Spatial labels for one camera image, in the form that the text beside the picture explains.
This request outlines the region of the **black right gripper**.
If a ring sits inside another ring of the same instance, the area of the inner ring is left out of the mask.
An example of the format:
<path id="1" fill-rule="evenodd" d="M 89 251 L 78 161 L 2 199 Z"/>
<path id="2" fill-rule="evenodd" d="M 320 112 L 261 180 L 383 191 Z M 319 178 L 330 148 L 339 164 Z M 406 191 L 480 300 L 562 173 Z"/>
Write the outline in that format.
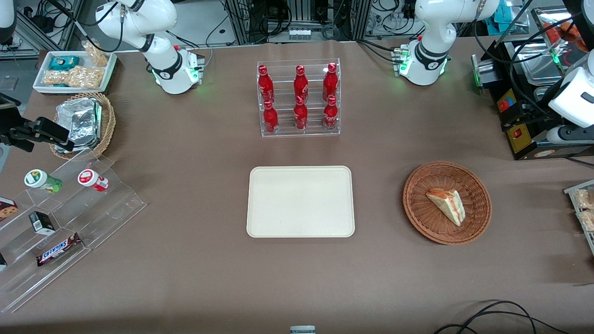
<path id="1" fill-rule="evenodd" d="M 36 135 L 38 139 L 58 147 L 58 151 L 70 153 L 74 150 L 68 129 L 45 117 L 38 117 L 36 121 L 27 120 L 18 110 L 20 105 L 21 102 L 0 94 L 0 139 L 3 144 L 30 153 L 34 148 L 31 141 Z"/>

